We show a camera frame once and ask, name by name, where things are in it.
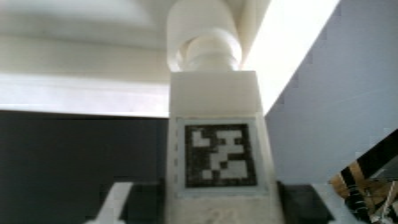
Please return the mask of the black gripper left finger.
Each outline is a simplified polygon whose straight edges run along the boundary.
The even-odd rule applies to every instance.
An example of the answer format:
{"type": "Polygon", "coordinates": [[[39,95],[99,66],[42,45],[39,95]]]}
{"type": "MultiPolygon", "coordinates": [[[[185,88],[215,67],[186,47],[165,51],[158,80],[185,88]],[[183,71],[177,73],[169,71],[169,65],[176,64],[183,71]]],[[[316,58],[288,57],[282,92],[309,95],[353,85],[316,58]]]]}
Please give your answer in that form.
{"type": "Polygon", "coordinates": [[[161,184],[115,182],[96,217],[85,224],[158,224],[161,220],[161,184]]]}

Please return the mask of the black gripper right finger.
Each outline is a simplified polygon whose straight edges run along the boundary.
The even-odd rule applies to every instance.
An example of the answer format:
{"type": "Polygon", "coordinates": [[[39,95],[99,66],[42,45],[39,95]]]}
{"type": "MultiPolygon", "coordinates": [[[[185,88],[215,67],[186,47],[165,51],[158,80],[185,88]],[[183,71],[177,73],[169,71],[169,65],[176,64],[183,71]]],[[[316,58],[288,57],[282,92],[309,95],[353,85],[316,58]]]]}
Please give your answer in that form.
{"type": "Polygon", "coordinates": [[[284,224],[343,224],[311,185],[277,182],[284,224]]]}

